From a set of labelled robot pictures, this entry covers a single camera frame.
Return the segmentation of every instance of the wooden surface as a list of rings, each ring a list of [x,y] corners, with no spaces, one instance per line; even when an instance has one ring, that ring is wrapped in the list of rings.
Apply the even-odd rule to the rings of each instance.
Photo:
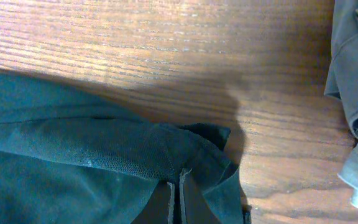
[[[87,81],[153,121],[229,126],[253,223],[358,223],[323,97],[333,1],[1,1],[0,68]]]

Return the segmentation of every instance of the wooden table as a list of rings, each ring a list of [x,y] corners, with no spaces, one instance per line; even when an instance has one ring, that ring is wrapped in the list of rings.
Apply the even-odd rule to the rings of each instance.
[[[333,1],[0,0],[0,68],[86,81],[153,121],[229,126],[253,223],[358,223],[323,97]]]

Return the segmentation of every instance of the clothing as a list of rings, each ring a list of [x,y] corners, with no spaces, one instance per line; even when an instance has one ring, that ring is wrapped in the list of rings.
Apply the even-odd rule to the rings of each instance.
[[[342,101],[349,127],[358,138],[358,1],[335,2],[331,52],[325,94]],[[355,188],[352,203],[358,207],[358,145],[339,176]]]
[[[243,223],[229,133],[154,124],[69,86],[0,74],[0,223],[131,223],[157,189],[180,203],[184,170],[221,223]],[[171,209],[164,223],[179,223]]]

